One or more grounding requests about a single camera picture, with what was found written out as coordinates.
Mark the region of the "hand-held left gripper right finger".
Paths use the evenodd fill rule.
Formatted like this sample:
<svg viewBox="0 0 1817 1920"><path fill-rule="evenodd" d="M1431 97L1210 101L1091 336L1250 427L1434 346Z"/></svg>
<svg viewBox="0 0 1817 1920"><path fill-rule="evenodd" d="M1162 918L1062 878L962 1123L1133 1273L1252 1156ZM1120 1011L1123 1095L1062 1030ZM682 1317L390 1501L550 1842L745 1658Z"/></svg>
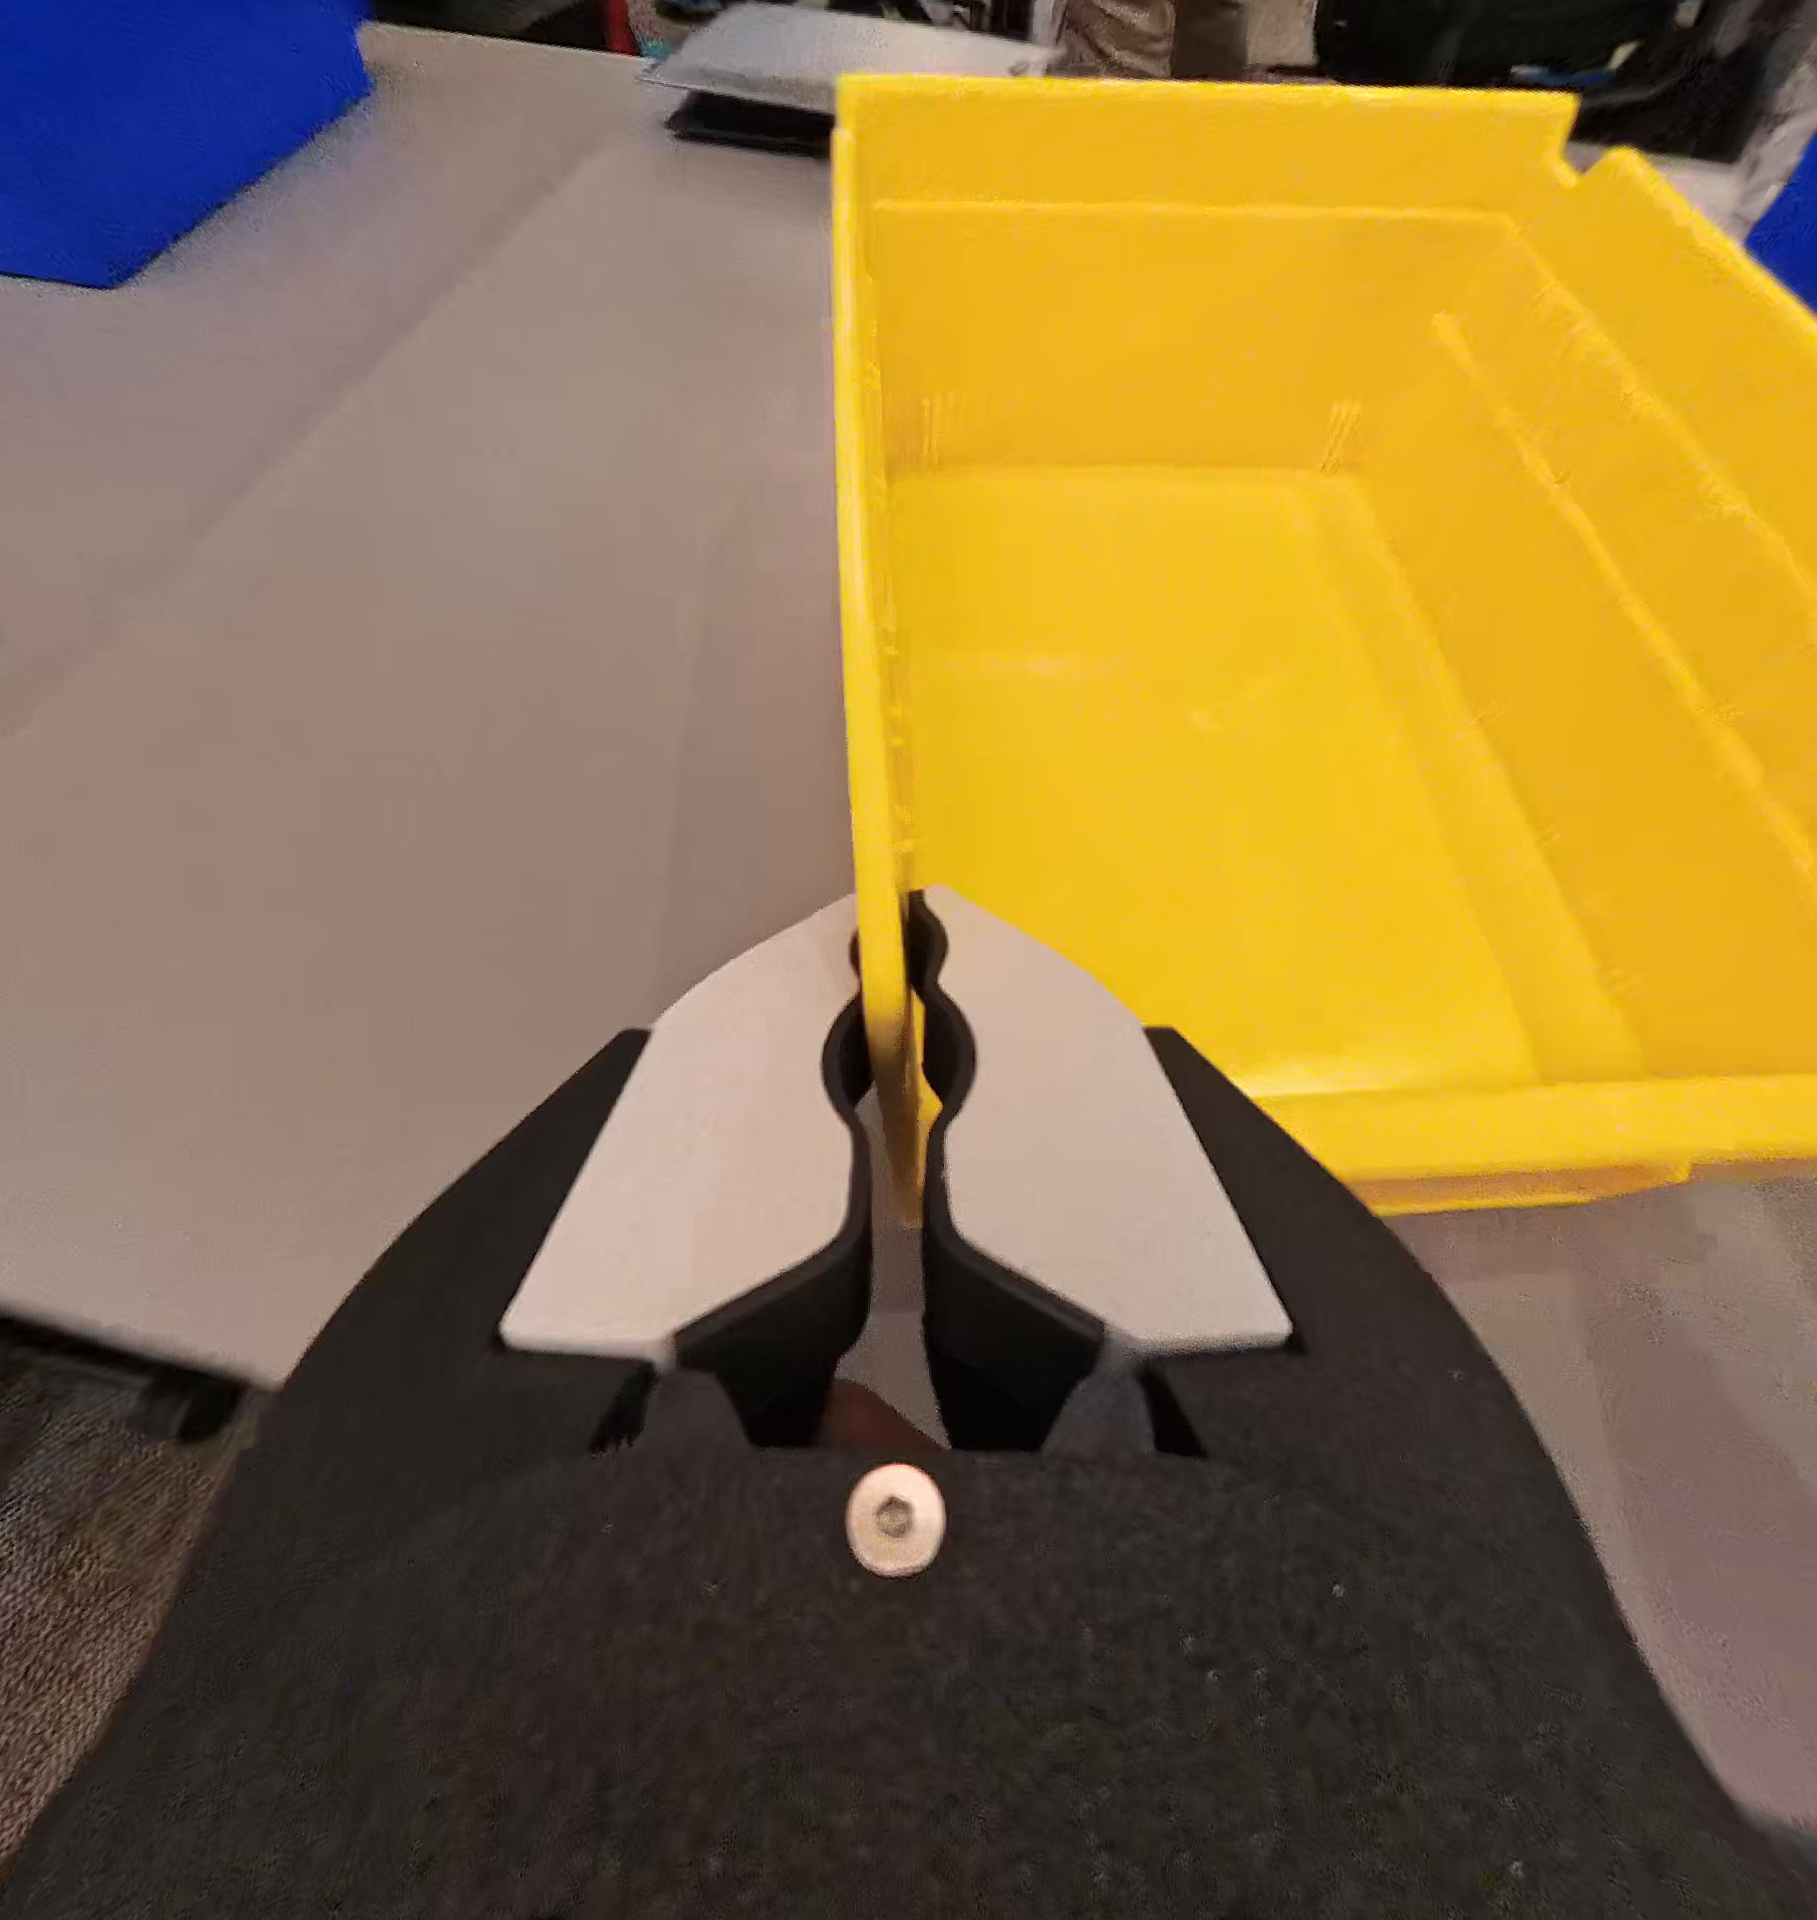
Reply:
<svg viewBox="0 0 1817 1920"><path fill-rule="evenodd" d="M945 886L910 910L922 1343L954 1448L1039 1448L1091 1377L1294 1328L1147 1026Z"/></svg>

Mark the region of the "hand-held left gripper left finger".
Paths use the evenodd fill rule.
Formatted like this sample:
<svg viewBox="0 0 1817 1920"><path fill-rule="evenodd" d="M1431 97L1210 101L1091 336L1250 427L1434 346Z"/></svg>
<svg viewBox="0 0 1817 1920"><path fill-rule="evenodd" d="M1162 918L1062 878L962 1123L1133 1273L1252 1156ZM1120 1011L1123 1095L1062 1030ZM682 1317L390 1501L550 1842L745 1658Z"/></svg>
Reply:
<svg viewBox="0 0 1817 1920"><path fill-rule="evenodd" d="M713 1380L804 1447L873 1302L873 1089L849 896L645 1030L498 1337Z"/></svg>

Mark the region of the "yellow plastic box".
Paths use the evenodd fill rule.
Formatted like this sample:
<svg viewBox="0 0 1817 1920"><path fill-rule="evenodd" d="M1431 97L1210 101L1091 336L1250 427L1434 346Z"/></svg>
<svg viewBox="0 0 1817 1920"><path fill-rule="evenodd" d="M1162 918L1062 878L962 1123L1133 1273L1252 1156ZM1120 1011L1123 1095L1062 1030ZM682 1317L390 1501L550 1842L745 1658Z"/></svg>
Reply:
<svg viewBox="0 0 1817 1920"><path fill-rule="evenodd" d="M1817 1164L1817 315L1555 93L835 111L862 940L966 896L1383 1212Z"/></svg>

